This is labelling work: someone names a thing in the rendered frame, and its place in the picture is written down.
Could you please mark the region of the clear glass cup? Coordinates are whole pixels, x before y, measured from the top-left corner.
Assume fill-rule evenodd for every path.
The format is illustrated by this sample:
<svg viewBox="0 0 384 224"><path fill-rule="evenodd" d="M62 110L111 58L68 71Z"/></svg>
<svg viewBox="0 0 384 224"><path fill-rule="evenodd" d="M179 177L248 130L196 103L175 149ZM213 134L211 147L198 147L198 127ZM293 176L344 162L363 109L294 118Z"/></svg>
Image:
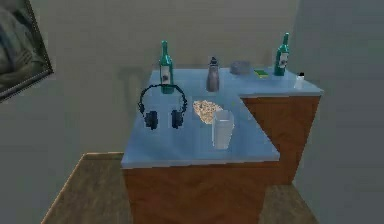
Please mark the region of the clear glass cup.
<svg viewBox="0 0 384 224"><path fill-rule="evenodd" d="M212 123L212 144L215 149L225 150L234 129L234 116L229 110L220 110L214 113Z"/></svg>

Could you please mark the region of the wooden counter with blue top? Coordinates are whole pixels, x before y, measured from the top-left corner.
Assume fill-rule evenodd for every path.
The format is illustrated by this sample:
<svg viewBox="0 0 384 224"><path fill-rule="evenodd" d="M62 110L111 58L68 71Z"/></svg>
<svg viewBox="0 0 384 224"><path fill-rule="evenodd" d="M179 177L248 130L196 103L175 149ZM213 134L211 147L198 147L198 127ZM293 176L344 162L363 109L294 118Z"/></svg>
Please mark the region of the wooden counter with blue top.
<svg viewBox="0 0 384 224"><path fill-rule="evenodd" d="M149 78L147 108L157 129L137 117L121 161L133 224L317 224L292 181L322 90L296 77L259 78L220 72L220 90L205 89L204 69L179 69L181 94L164 95ZM171 126L182 100L212 101L234 115L229 147L215 149L211 127L189 108Z"/></svg>

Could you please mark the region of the green glass bottle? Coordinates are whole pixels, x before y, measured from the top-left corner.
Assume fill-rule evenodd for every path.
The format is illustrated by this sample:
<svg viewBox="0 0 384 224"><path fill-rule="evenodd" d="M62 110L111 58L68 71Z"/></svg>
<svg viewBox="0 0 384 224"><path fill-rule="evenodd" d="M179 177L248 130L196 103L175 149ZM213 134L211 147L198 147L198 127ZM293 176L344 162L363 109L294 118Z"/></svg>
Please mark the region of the green glass bottle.
<svg viewBox="0 0 384 224"><path fill-rule="evenodd" d="M162 44L162 54L159 60L160 66L160 78L161 78L161 91L163 94L172 94L174 88L171 87L173 83L173 62L168 54L168 43L166 40L161 42Z"/></svg>
<svg viewBox="0 0 384 224"><path fill-rule="evenodd" d="M276 76L283 76L289 57L289 33L286 32L283 36L282 44L278 47L275 58L274 74Z"/></svg>

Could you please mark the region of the grey round bowl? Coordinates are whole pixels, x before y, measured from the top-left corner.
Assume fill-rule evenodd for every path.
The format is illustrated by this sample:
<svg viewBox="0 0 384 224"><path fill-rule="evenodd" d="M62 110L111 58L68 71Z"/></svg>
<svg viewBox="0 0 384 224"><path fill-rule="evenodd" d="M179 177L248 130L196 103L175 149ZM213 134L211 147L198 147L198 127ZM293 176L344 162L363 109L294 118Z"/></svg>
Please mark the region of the grey round bowl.
<svg viewBox="0 0 384 224"><path fill-rule="evenodd" d="M246 75L251 70L249 61L234 61L230 65L230 73L234 75Z"/></svg>

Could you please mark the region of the small white salt shaker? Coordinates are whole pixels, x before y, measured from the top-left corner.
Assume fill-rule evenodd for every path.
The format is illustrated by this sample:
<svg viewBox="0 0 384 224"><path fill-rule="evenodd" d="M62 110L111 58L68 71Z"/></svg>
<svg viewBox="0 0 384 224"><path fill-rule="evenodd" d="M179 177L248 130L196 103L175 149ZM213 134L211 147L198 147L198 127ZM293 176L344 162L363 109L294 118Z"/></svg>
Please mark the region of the small white salt shaker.
<svg viewBox="0 0 384 224"><path fill-rule="evenodd" d="M304 82L304 75L305 75L304 72L300 72L300 73L297 75L297 77L296 77L296 82L295 82L295 85L294 85L294 88L295 88L295 89L302 89L303 82Z"/></svg>

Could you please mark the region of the framed grey wall picture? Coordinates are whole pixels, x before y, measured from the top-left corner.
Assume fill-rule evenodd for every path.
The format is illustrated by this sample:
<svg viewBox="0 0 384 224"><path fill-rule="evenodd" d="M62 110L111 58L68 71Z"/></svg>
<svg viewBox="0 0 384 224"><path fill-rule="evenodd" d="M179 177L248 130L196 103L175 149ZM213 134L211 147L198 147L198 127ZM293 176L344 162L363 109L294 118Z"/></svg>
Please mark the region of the framed grey wall picture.
<svg viewBox="0 0 384 224"><path fill-rule="evenodd" d="M31 0L0 0L0 102L53 72Z"/></svg>

